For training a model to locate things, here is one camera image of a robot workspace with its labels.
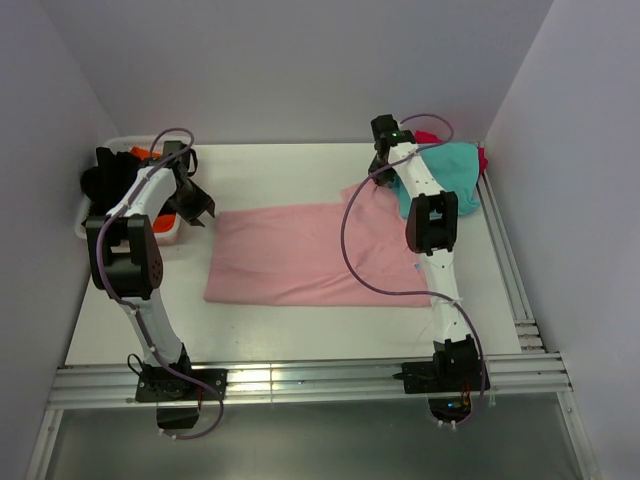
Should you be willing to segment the pink t shirt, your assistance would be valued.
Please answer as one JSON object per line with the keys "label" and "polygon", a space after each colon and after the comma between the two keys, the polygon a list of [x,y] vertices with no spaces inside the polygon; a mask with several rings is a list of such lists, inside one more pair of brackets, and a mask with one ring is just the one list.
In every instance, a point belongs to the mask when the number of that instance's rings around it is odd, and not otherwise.
{"label": "pink t shirt", "polygon": [[372,183],[339,203],[221,213],[204,299],[266,306],[430,306],[398,199]]}

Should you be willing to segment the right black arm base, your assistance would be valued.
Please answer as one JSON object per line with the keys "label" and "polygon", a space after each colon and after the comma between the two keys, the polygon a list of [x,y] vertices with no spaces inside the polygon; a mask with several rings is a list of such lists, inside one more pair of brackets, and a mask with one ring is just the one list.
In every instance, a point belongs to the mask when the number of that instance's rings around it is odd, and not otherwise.
{"label": "right black arm base", "polygon": [[450,361],[404,362],[392,378],[402,382],[407,395],[428,395],[429,413],[436,425],[451,429],[472,417],[473,394],[482,399],[491,386],[484,367],[457,369]]}

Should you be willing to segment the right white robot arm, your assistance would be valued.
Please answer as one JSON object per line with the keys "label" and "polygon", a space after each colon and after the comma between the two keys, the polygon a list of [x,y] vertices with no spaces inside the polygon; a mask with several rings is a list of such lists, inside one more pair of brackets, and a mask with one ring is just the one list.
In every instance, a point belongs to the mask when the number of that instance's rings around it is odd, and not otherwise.
{"label": "right white robot arm", "polygon": [[404,235],[417,255],[433,311],[433,378],[441,388],[452,390],[467,374],[484,373],[479,336],[462,309],[454,270],[458,197],[441,186],[421,157],[438,143],[420,147],[414,134],[391,114],[375,117],[371,130],[375,157],[368,173],[373,182],[389,187],[399,181],[409,195]]}

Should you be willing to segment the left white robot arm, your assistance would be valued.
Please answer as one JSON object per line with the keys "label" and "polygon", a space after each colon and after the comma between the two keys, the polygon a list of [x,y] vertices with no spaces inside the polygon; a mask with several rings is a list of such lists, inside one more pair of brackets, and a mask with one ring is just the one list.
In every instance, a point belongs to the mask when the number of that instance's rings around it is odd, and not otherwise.
{"label": "left white robot arm", "polygon": [[172,399],[209,386],[192,372],[164,307],[164,267],[152,224],[167,204],[191,226],[202,227],[202,215],[215,215],[214,200],[192,180],[196,163],[190,143],[165,141],[162,155],[142,163],[116,205],[85,227],[93,282],[127,314],[142,346],[139,381]]}

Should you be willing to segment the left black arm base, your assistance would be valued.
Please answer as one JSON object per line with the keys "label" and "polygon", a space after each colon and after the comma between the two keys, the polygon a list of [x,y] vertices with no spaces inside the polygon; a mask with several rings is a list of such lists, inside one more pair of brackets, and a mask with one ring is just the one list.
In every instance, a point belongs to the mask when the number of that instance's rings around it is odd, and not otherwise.
{"label": "left black arm base", "polygon": [[[151,367],[138,375],[134,401],[156,406],[156,424],[165,435],[181,440],[200,438],[216,430],[223,419],[227,373],[226,369],[204,368],[175,375]],[[218,405],[217,414],[208,427],[196,431],[206,401]]]}

